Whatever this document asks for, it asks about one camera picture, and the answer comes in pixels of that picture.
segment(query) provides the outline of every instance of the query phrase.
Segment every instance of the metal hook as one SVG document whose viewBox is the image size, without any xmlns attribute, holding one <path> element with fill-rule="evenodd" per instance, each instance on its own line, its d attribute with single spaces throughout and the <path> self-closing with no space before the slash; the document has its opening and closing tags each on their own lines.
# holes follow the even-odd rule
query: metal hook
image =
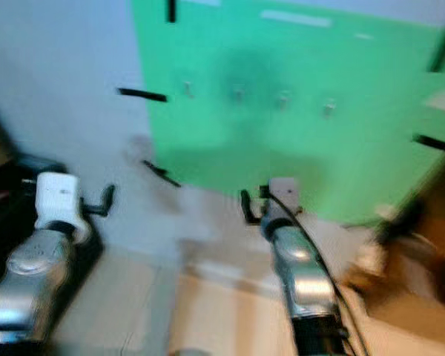
<svg viewBox="0 0 445 356">
<path fill-rule="evenodd" d="M 235 93 L 236 93 L 236 101 L 241 103 L 244 97 L 244 90 L 239 88 L 235 90 Z"/>
<path fill-rule="evenodd" d="M 287 108 L 289 101 L 290 101 L 289 92 L 283 91 L 280 94 L 280 111 L 284 111 Z"/>
<path fill-rule="evenodd" d="M 194 95 L 191 93 L 191 82 L 185 82 L 185 94 L 190 99 L 194 98 Z"/>
<path fill-rule="evenodd" d="M 336 109 L 336 101 L 333 98 L 329 98 L 328 102 L 323 106 L 323 115 L 325 119 L 329 119 Z"/>
</svg>

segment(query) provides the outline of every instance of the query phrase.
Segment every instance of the beige floor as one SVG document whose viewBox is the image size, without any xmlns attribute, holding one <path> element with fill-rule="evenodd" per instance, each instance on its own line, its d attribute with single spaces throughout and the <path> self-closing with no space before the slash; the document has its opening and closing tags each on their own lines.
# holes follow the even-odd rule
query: beige floor
<svg viewBox="0 0 445 356">
<path fill-rule="evenodd" d="M 107 247 L 53 334 L 52 356 L 164 356 L 178 270 Z"/>
<path fill-rule="evenodd" d="M 356 294 L 350 290 L 344 293 L 372 355 L 445 356 L 445 345 L 368 318 Z M 279 300 L 189 276 L 180 278 L 171 328 L 170 351 L 181 349 L 205 352 L 189 355 L 295 355 L 289 324 Z"/>
</svg>

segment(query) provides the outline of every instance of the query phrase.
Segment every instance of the brown cardboard box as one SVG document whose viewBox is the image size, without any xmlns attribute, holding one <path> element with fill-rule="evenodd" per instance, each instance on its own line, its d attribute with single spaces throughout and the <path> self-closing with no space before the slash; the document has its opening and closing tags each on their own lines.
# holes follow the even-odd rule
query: brown cardboard box
<svg viewBox="0 0 445 356">
<path fill-rule="evenodd" d="M 436 254 L 413 251 L 413 246 L 419 247 L 405 239 L 392 243 L 383 276 L 352 267 L 345 284 L 360 293 L 370 317 L 445 343 L 445 304 L 436 297 L 429 270 Z"/>
<path fill-rule="evenodd" d="M 436 247 L 436 255 L 429 261 L 427 268 L 432 273 L 437 298 L 445 303 L 445 217 L 425 216 L 418 231 Z"/>
</svg>

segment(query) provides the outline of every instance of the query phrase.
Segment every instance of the green backdrop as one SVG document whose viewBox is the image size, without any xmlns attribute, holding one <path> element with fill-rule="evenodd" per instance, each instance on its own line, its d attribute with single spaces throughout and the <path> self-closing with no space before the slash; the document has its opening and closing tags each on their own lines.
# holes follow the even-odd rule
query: green backdrop
<svg viewBox="0 0 445 356">
<path fill-rule="evenodd" d="M 178 1 L 172 24 L 166 3 L 132 1 L 146 90 L 169 97 L 147 101 L 156 164 L 175 179 L 235 195 L 295 176 L 308 210 L 360 222 L 399 204 L 441 155 L 411 139 L 445 139 L 445 112 L 423 105 L 445 88 L 426 70 L 442 29 L 263 0 Z"/>
</svg>

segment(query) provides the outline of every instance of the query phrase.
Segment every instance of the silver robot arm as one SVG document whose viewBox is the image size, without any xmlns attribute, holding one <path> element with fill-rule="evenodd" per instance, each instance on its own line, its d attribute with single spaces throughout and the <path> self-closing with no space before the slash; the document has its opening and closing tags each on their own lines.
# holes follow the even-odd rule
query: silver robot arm
<svg viewBox="0 0 445 356">
<path fill-rule="evenodd" d="M 57 300 L 64 300 L 59 297 L 71 280 L 78 282 L 77 252 L 90 253 L 88 248 L 97 245 L 82 213 L 107 216 L 114 190 L 110 185 L 104 191 L 101 206 L 84 205 L 75 176 L 38 175 L 35 231 L 12 251 L 0 281 L 0 355 L 10 355 L 8 349 L 29 355 L 46 341 Z M 81 256 L 79 266 L 91 266 L 86 259 Z"/>
<path fill-rule="evenodd" d="M 241 193 L 243 213 L 248 224 L 260 224 L 263 236 L 271 243 L 274 270 L 283 286 L 298 354 L 346 355 L 343 339 L 347 330 L 341 323 L 332 281 L 309 237 L 271 199 L 276 197 L 295 215 L 300 206 L 295 181 L 271 179 L 261 188 L 261 195 L 267 198 L 263 217 L 257 219 L 250 211 L 247 191 Z"/>
</svg>

